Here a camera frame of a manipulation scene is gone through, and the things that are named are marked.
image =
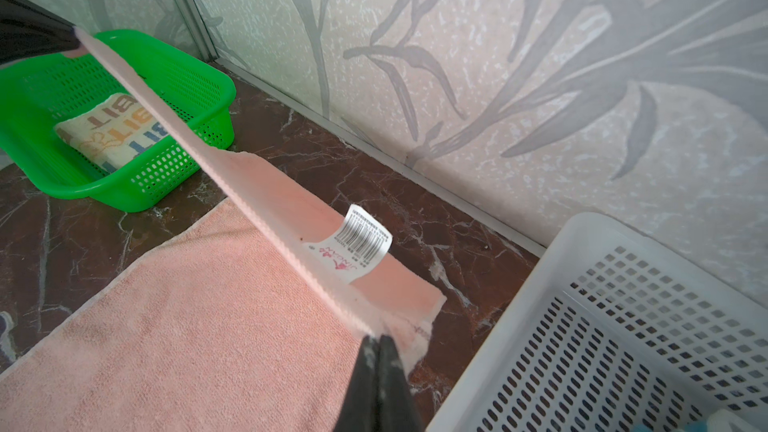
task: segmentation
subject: barcode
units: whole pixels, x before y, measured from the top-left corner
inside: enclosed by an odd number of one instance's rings
[[[379,227],[353,211],[349,220],[344,221],[341,230],[336,234],[336,240],[367,264],[376,256],[385,236],[379,231]]]

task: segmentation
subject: brown marble floor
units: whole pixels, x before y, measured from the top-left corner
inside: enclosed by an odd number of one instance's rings
[[[233,79],[234,150],[268,159],[343,215],[350,204],[360,204],[394,235],[390,253],[448,297],[427,356],[409,378],[427,423],[536,257],[264,92]],[[191,226],[223,198],[210,178],[197,172],[155,207],[126,214],[91,199],[50,198],[16,166],[1,170],[0,370],[132,261]]]

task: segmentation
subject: white basket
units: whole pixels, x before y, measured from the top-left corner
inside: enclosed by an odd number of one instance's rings
[[[615,220],[574,216],[430,432],[768,424],[768,311]]]

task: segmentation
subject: metal strip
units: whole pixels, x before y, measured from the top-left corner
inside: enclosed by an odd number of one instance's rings
[[[195,5],[194,0],[174,0],[181,12],[184,23],[187,24],[197,48],[200,49],[201,58],[204,62],[215,60],[219,54],[216,53],[214,42],[208,34],[208,29],[203,22],[203,17]]]
[[[398,162],[394,158],[391,158],[381,150],[375,148],[374,146],[371,146],[368,142],[365,142],[364,140],[360,139],[358,136],[352,134],[346,129],[341,128],[337,124],[323,117],[321,114],[312,111],[307,106],[303,105],[301,102],[298,102],[295,99],[292,99],[291,97],[287,96],[283,92],[274,88],[270,84],[264,82],[262,79],[259,79],[252,73],[246,70],[243,70],[242,68],[236,66],[235,64],[233,64],[232,62],[228,61],[223,57],[219,57],[218,59],[216,59],[216,63],[227,68],[230,72],[234,73],[236,76],[238,76],[245,82],[248,82],[252,86],[270,94],[275,99],[281,101],[283,104],[297,111],[307,119],[316,123],[318,126],[321,126],[323,129],[331,132],[333,135],[339,137],[344,142],[348,142],[349,144],[354,146],[356,149],[362,150],[364,153],[368,154],[370,157],[375,158],[380,163],[391,168],[395,172],[398,172],[401,176],[404,176],[410,179],[411,181],[419,184],[421,187],[427,189],[431,193],[435,194],[437,197],[440,197],[441,199],[445,200],[447,203],[456,207],[458,210],[464,212],[468,216],[474,218],[476,221],[480,222],[484,226],[495,231],[497,234],[503,236],[504,238],[509,239],[514,244],[519,245],[520,247],[523,247],[525,250],[535,255],[536,257],[541,257],[544,254],[544,252],[547,250],[546,247],[544,247],[543,245],[536,243],[532,239],[514,230],[512,227],[507,226],[506,224],[504,224],[504,222],[490,216],[486,212],[473,206],[463,198],[456,196],[456,194],[447,190],[446,188],[439,186],[438,184],[434,183],[433,181],[429,180],[427,177],[424,177],[423,175],[419,174],[413,169],[404,166],[402,163]]]

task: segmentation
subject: green basket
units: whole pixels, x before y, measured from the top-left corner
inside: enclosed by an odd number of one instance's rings
[[[135,30],[95,35],[120,54],[208,145],[234,140],[232,79]],[[35,57],[0,70],[0,147],[40,190],[56,198],[92,197],[124,212],[149,208],[200,168],[168,136],[107,174],[64,143],[54,125],[126,92],[92,56]]]

